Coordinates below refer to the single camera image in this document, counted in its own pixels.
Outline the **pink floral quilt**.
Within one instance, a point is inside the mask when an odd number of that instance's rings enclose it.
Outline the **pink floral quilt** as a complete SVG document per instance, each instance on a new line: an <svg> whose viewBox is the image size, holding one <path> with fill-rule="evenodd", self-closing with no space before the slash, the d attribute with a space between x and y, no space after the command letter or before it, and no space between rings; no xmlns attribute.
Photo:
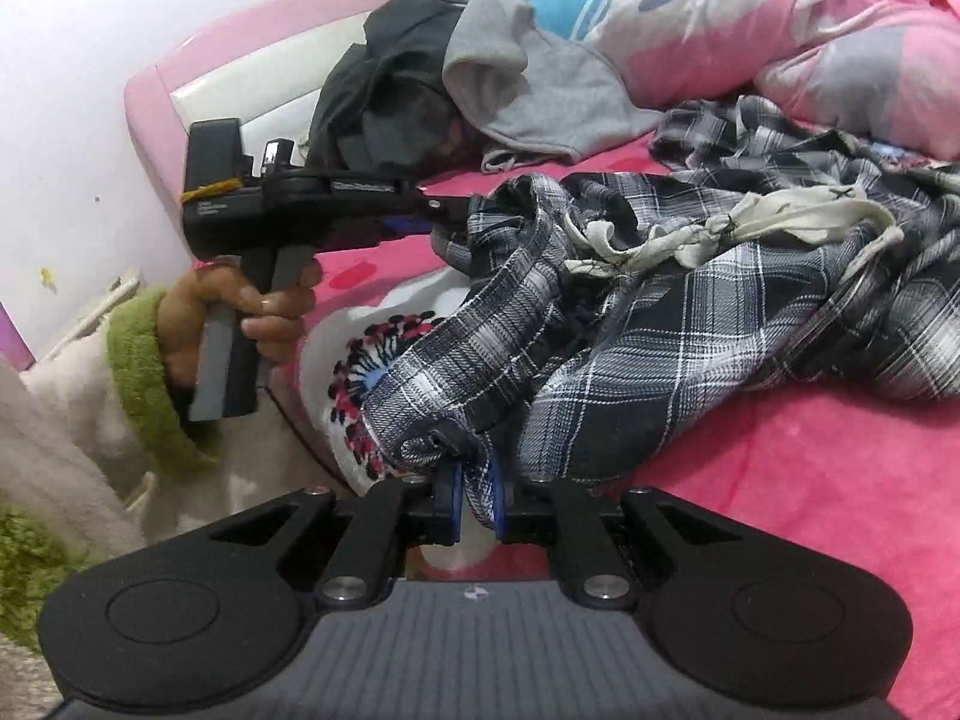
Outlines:
<svg viewBox="0 0 960 720"><path fill-rule="evenodd" d="M958 0L610 0L586 41L633 103L750 86L789 117L958 156Z"/></svg>

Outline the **grey hoodie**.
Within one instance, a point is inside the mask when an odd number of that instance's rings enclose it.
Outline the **grey hoodie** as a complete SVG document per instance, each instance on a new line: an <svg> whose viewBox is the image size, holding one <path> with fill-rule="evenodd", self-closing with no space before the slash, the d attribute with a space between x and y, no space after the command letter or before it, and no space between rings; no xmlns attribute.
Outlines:
<svg viewBox="0 0 960 720"><path fill-rule="evenodd" d="M441 0L459 10L441 80L482 135L480 171L576 164L633 142L662 114L633 104L599 52L535 23L527 0Z"/></svg>

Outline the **black white plaid shirt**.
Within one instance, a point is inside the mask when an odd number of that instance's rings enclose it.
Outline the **black white plaid shirt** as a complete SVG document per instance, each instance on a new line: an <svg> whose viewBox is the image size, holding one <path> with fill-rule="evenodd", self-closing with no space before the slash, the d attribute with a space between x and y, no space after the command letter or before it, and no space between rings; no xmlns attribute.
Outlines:
<svg viewBox="0 0 960 720"><path fill-rule="evenodd" d="M466 300L363 401L395 468L621 478L742 388L839 377L958 392L958 169L895 164L768 99L686 103L664 174L526 174L478 195Z"/></svg>

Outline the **dark grey garment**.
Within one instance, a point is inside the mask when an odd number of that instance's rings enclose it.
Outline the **dark grey garment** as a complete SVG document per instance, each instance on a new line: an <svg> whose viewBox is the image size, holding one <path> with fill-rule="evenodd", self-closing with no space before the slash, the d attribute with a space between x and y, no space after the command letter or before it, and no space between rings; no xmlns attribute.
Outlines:
<svg viewBox="0 0 960 720"><path fill-rule="evenodd" d="M477 164L482 137L443 83L462 10L444 0L389 0L364 21L364 41L320 90L306 166L423 181Z"/></svg>

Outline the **pink floral bed sheet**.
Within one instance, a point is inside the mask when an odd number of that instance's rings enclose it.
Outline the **pink floral bed sheet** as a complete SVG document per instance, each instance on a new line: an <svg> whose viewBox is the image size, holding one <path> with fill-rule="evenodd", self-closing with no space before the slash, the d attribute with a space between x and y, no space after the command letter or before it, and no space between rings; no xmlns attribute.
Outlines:
<svg viewBox="0 0 960 720"><path fill-rule="evenodd" d="M329 252L296 361L320 453L364 493L400 470L376 449L364 399L416 341L466 300L462 232ZM913 718L958 712L958 392L894 400L825 377L742 388L621 478L880 575L905 598L914 644L893 690Z"/></svg>

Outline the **pink padded headboard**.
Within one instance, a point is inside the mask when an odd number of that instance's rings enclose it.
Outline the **pink padded headboard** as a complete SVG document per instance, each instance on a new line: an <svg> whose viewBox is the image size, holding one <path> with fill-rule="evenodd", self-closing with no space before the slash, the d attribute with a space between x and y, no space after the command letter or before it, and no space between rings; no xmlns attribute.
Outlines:
<svg viewBox="0 0 960 720"><path fill-rule="evenodd" d="M263 2L213 21L128 80L128 130L174 231L182 231L190 126L236 119L256 163L274 138L295 142L301 163L322 85L345 50L363 41L371 11L386 2Z"/></svg>

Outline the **left fleece sleeve green cuff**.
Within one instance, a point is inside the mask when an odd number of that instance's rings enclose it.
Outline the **left fleece sleeve green cuff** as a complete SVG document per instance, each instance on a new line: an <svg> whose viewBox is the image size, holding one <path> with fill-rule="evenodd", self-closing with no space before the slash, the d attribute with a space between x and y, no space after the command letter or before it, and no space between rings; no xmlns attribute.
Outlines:
<svg viewBox="0 0 960 720"><path fill-rule="evenodd" d="M36 649L47 595L71 574L190 532L324 475L271 401L184 421L148 289L26 372L2 369L2 635Z"/></svg>

